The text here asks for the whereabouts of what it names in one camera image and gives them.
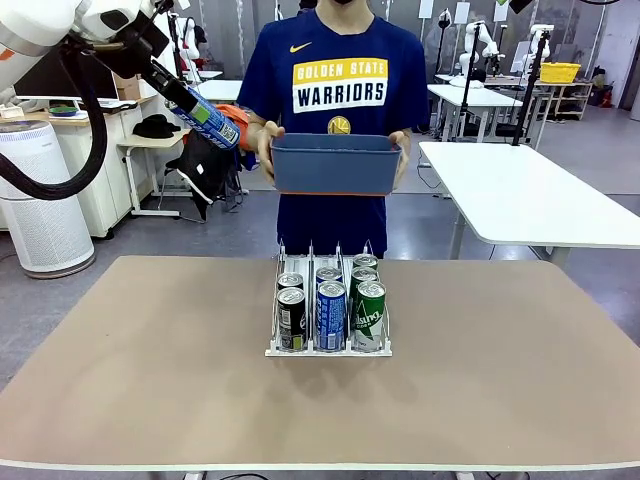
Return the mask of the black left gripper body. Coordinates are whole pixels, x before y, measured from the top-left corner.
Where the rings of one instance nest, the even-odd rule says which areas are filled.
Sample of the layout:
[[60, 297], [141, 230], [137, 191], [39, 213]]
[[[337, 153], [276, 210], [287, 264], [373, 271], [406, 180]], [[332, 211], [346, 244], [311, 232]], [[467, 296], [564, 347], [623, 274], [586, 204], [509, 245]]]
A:
[[152, 59], [144, 46], [130, 48], [128, 54], [135, 75], [140, 75], [154, 90], [169, 101], [187, 101], [188, 90], [164, 66]]

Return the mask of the person's right hand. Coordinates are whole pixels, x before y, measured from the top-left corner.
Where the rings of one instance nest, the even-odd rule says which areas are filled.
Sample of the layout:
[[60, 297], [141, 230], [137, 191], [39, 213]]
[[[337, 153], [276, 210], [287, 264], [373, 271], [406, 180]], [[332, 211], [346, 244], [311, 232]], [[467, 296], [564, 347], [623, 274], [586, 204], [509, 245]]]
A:
[[249, 114], [247, 142], [250, 150], [259, 158], [263, 176], [272, 186], [275, 185], [275, 175], [271, 145], [275, 138], [280, 138], [284, 134], [285, 128], [277, 125], [274, 121], [267, 121], [254, 113]]

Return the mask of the person's left hand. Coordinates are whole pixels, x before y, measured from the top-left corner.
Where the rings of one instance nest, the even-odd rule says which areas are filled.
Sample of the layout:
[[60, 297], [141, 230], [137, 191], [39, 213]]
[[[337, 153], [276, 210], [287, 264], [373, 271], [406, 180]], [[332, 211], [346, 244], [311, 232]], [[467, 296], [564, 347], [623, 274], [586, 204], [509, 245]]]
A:
[[402, 129], [392, 132], [389, 135], [391, 143], [400, 149], [400, 157], [396, 168], [393, 190], [396, 190], [399, 187], [409, 164], [411, 154], [411, 133], [411, 129]]

